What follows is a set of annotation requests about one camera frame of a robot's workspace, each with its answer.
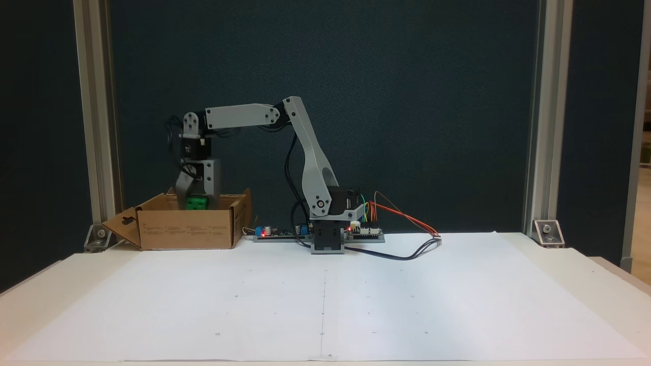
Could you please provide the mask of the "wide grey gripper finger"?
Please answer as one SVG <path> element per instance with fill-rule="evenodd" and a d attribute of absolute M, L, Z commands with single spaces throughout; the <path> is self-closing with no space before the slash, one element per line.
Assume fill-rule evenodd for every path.
<path fill-rule="evenodd" d="M 203 183 L 203 190 L 207 199 L 207 210 L 218 210 L 220 203 L 221 184 Z"/>

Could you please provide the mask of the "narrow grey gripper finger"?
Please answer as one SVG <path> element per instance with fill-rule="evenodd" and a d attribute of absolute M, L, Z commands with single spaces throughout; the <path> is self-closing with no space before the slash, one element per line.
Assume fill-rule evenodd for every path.
<path fill-rule="evenodd" d="M 179 210 L 186 210 L 188 197 L 192 193 L 196 179 L 181 171 L 176 180 L 175 192 L 177 207 Z"/>

